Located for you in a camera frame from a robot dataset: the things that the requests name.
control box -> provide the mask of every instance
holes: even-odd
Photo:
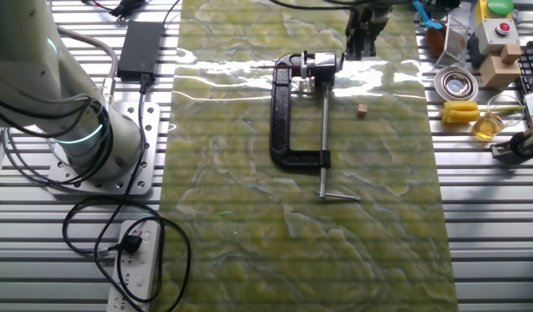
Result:
[[[484,19],[474,30],[481,55],[500,52],[506,44],[519,44],[517,26],[508,18]]]

small wooden block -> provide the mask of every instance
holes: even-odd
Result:
[[[366,104],[359,104],[359,108],[356,110],[356,114],[359,117],[364,117],[368,113],[368,105]]]
[[[505,88],[520,76],[518,61],[512,64],[501,62],[501,56],[490,54],[480,66],[482,85],[488,88]]]
[[[514,63],[520,56],[520,44],[505,44],[501,49],[501,62],[506,64]]]

black power brick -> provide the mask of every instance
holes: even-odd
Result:
[[[142,75],[149,75],[154,81],[164,32],[163,23],[129,22],[118,77],[123,81],[140,81]]]

yellow liquid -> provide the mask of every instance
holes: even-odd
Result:
[[[495,114],[492,114],[491,117],[489,114],[486,114],[474,124],[474,127],[472,127],[472,132],[474,133],[476,139],[481,141],[489,141],[503,129],[503,122],[501,122],[499,117],[497,117]]]

green mat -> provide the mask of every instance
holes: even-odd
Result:
[[[458,310],[408,8],[378,38],[378,58],[348,62],[336,78],[328,190],[362,201],[321,201],[316,174],[270,159],[272,73],[250,67],[342,51],[347,21],[345,11],[266,0],[183,2],[160,202],[193,246],[177,311]],[[296,82],[292,147],[317,150],[321,101],[306,87]],[[369,105],[364,119],[359,103]],[[166,248],[152,311],[172,303],[185,269],[179,235],[169,232]]]

